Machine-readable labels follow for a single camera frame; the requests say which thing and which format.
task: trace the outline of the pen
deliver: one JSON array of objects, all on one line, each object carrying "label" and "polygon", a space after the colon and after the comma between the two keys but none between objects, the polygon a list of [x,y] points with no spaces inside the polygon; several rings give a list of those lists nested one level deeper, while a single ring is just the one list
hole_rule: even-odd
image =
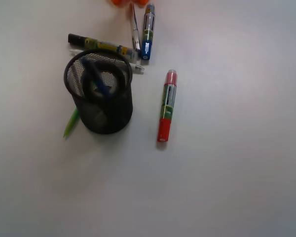
[{"label": "pen", "polygon": [[133,62],[137,60],[138,54],[132,48],[124,47],[122,45],[116,45],[109,42],[99,41],[97,39],[77,36],[74,34],[68,35],[68,43],[87,49],[93,48],[104,48],[112,50],[126,58],[128,62]]},{"label": "pen", "polygon": [[153,39],[154,28],[154,5],[149,4],[146,7],[146,13],[144,16],[144,33],[143,33],[143,45],[142,45],[142,59],[149,60]]},{"label": "pen", "polygon": [[74,128],[74,125],[78,122],[80,116],[79,116],[79,112],[78,112],[78,109],[76,108],[74,110],[74,113],[73,115],[71,115],[71,118],[66,126],[66,129],[65,129],[65,132],[64,132],[64,137],[68,137],[69,134],[71,133],[71,131],[73,130]]},{"label": "pen", "polygon": [[135,8],[134,8],[133,3],[130,3],[129,5],[130,5],[131,11],[132,11],[133,48],[138,54],[140,54],[141,47],[140,47],[140,38],[139,38],[139,31],[138,31],[138,27],[137,27]]},{"label": "pen", "polygon": [[167,142],[169,140],[174,100],[176,98],[177,92],[177,80],[177,72],[175,70],[169,70],[163,87],[159,131],[157,138],[158,142]]},{"label": "pen", "polygon": [[[76,56],[77,54],[83,52],[83,50],[80,50],[80,49],[69,49],[70,53],[74,56]],[[129,63],[132,70],[135,72],[135,71],[143,71],[145,70],[143,67],[139,66],[139,65],[136,65],[134,63]]]}]

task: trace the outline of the blue marker cap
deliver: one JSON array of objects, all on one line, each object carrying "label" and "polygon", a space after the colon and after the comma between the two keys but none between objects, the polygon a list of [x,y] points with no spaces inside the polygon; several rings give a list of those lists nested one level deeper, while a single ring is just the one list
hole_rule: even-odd
[{"label": "blue marker cap", "polygon": [[152,46],[152,42],[150,40],[145,40],[143,42],[142,59],[144,60],[150,59],[151,46]]}]

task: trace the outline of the white surface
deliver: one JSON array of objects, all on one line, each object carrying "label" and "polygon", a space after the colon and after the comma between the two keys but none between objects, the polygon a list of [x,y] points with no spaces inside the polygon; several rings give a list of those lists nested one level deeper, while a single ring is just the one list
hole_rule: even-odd
[{"label": "white surface", "polygon": [[155,6],[130,124],[97,136],[80,122],[65,141],[68,33],[131,47],[126,8],[0,0],[0,237],[296,237],[296,0]]}]

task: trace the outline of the black mesh pen holder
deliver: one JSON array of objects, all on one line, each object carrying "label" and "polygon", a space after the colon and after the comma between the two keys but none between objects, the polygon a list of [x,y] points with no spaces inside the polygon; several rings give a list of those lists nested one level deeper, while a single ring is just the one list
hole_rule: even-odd
[{"label": "black mesh pen holder", "polygon": [[[82,64],[84,60],[98,70],[109,97],[100,92]],[[84,125],[98,134],[111,134],[124,128],[133,112],[132,69],[125,58],[113,51],[91,49],[76,55],[65,69],[65,85],[73,96]]]}]

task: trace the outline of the ballpoint pen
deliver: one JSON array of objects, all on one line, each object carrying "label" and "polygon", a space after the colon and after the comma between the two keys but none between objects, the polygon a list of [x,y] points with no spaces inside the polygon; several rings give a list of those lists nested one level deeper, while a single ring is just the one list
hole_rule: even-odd
[{"label": "ballpoint pen", "polygon": [[[70,53],[72,54],[72,55],[74,55],[74,56],[76,56],[77,54],[79,54],[79,53],[81,53],[81,52],[83,52],[83,50],[79,50],[79,49],[69,49],[69,51],[70,51]],[[143,71],[143,70],[145,70],[143,67],[141,67],[141,66],[139,66],[139,65],[136,65],[136,64],[134,64],[134,63],[129,63],[130,64],[130,66],[131,66],[131,68],[132,68],[132,70],[134,71],[134,72],[138,72],[138,71]]]},{"label": "ballpoint pen", "polygon": [[133,48],[138,54],[140,54],[141,53],[141,46],[140,46],[140,37],[139,37],[139,31],[138,31],[138,27],[137,27],[135,8],[134,8],[134,4],[132,2],[129,5],[131,8],[131,12],[132,12]]}]

